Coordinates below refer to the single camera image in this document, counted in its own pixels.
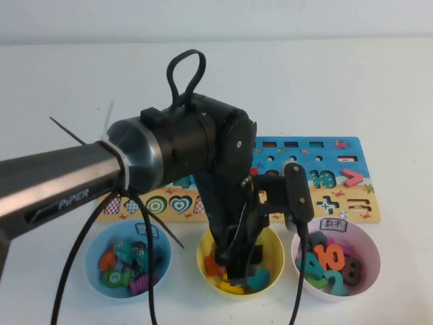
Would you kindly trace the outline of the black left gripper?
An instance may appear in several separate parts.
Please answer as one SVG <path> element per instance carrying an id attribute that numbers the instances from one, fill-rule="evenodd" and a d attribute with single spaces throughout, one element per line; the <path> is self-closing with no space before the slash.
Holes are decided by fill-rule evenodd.
<path id="1" fill-rule="evenodd" d="M 211 200 L 206 210 L 209 228 L 216 244 L 215 259 L 227 263 L 227 279 L 232 286 L 246 285 L 247 250 L 255 245 L 269 217 L 261 210 L 254 190 L 237 194 L 224 193 Z M 263 245 L 255 245 L 248 261 L 248 275 L 254 275 L 263 262 Z"/>

